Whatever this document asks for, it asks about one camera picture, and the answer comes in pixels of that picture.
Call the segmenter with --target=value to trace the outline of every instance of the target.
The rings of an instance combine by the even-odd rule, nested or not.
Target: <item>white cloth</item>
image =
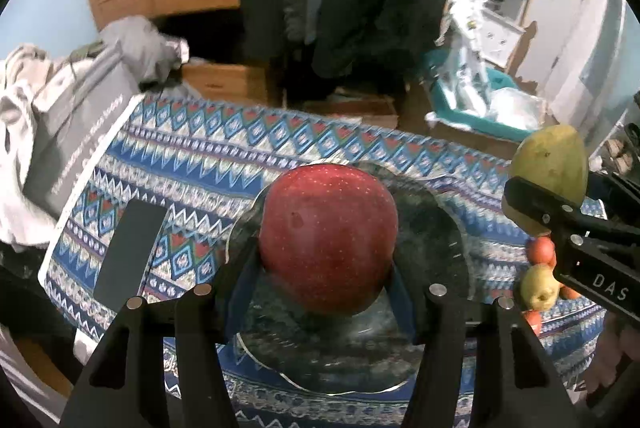
[[[66,398],[40,381],[15,346],[9,330],[0,325],[0,366],[18,396],[43,427],[55,427],[65,409]]]
[[[37,115],[91,64],[89,59],[54,62],[29,44],[0,62],[0,240],[6,244],[44,246],[52,237],[56,221],[22,194]]]

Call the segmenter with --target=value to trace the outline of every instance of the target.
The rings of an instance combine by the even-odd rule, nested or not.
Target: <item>blue patterned blanket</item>
[[[466,227],[476,299],[509,295],[526,270],[527,236],[500,211],[508,162],[463,146],[298,112],[147,96],[130,105],[106,151],[78,182],[40,271],[53,303],[99,340],[114,313],[93,299],[100,264],[129,199],[170,209],[146,281],[149,302],[180,296],[209,280],[225,260],[235,219],[280,173],[320,159],[372,160],[424,182]],[[602,216],[599,202],[583,212]],[[558,300],[543,315],[540,341],[565,382],[590,362],[604,310],[586,298]],[[466,346],[456,426],[468,424],[474,346]],[[380,394],[328,397],[301,391],[255,363],[239,344],[220,347],[238,418],[283,428],[399,426],[413,381]],[[180,395],[171,339],[165,340],[166,387]]]

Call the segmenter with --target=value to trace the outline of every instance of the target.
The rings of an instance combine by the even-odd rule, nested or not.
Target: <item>human hand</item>
[[[628,325],[621,328],[616,316],[607,313],[593,359],[584,373],[589,394],[600,386],[608,388],[616,381],[616,367],[623,354],[633,361],[640,361],[640,332]]]

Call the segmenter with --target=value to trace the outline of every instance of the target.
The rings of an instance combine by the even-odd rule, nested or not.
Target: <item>pear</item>
[[[564,197],[580,209],[587,191],[589,167],[582,137],[568,124],[543,128],[518,147],[509,166],[509,177],[520,176]],[[502,212],[530,236],[549,229],[510,207],[502,198]]]
[[[548,311],[554,306],[560,292],[560,283],[547,264],[530,267],[520,283],[520,295],[533,311]]]

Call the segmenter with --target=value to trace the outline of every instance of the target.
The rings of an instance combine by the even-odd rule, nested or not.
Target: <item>small apple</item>
[[[558,299],[560,284],[548,264],[530,267],[520,283],[520,295],[534,311],[548,311]]]
[[[548,236],[539,236],[527,244],[527,260],[531,265],[550,264],[556,256],[556,246]]]
[[[534,334],[539,336],[542,330],[542,315],[538,311],[524,311],[522,315],[531,326]]]
[[[575,300],[576,298],[579,298],[582,295],[578,293],[578,291],[574,291],[570,287],[563,286],[560,289],[560,296],[563,300]]]
[[[380,180],[339,164],[290,170],[271,185],[258,243],[272,281],[306,310],[363,311],[391,269],[398,211]]]

